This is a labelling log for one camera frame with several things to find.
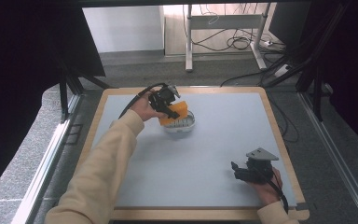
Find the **wall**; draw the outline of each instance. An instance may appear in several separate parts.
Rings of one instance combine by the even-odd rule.
[[[99,53],[164,49],[161,6],[83,8]]]

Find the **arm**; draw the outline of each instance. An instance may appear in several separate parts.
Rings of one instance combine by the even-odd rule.
[[[112,123],[69,182],[59,204],[48,211],[45,223],[109,222],[143,121],[164,116],[150,107],[147,95]]]
[[[282,186],[281,174],[279,170],[273,168],[275,176],[272,182],[276,186]],[[269,185],[258,185],[248,183],[257,192],[258,197],[264,204],[264,207],[257,211],[258,216],[263,224],[297,224],[298,221],[291,219],[283,209],[278,193]]]

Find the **sleeve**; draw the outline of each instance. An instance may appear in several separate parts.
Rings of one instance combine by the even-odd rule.
[[[69,182],[45,223],[108,223],[120,183],[145,127],[132,110],[114,121]]]
[[[286,214],[281,202],[271,203],[259,209],[257,214],[263,224],[298,224]]]

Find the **orange block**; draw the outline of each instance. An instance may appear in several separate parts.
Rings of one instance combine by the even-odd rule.
[[[186,104],[186,101],[182,101],[182,102],[179,102],[175,105],[169,105],[168,108],[171,110],[171,111],[175,111],[176,113],[179,114],[179,118],[177,119],[173,119],[173,118],[170,118],[170,119],[159,119],[159,124],[161,126],[164,126],[164,125],[167,125],[167,124],[170,124],[176,120],[179,120],[179,119],[184,119],[185,117],[187,117],[187,104]]]

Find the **table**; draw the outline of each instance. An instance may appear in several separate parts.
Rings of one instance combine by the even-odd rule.
[[[287,154],[284,142],[282,140],[277,122],[272,113],[272,109],[269,105],[268,97],[265,91],[262,88],[258,87],[226,87],[226,88],[214,88],[214,87],[178,87],[179,93],[182,95],[196,95],[196,94],[225,94],[225,93],[237,93],[237,94],[247,94],[255,93],[258,94],[261,98],[262,105],[265,108],[267,115],[268,123],[270,129],[272,130],[272,135],[274,141],[276,141],[276,146],[279,150],[280,157],[282,159],[282,164],[287,172],[288,180],[292,186],[294,197],[296,198],[297,207],[291,207],[289,209],[289,216],[291,218],[304,220],[310,216],[310,212],[307,208],[303,209],[305,204],[305,199],[302,194],[299,183],[296,179],[296,173],[290,161],[290,158]],[[89,129],[89,134],[86,139],[85,145],[83,147],[80,159],[78,161],[77,167],[87,158],[90,149],[92,148],[94,138],[98,135],[98,127],[100,120],[103,117],[104,106],[108,100],[109,96],[115,95],[134,95],[137,92],[141,91],[141,88],[122,88],[122,89],[109,89],[103,92],[103,96],[97,108],[97,111],[94,116],[94,120]],[[229,207],[229,208],[217,208],[217,207],[133,207],[133,208],[119,208],[117,207],[113,212],[112,219],[114,220],[251,220],[258,219],[256,213],[257,207]]]

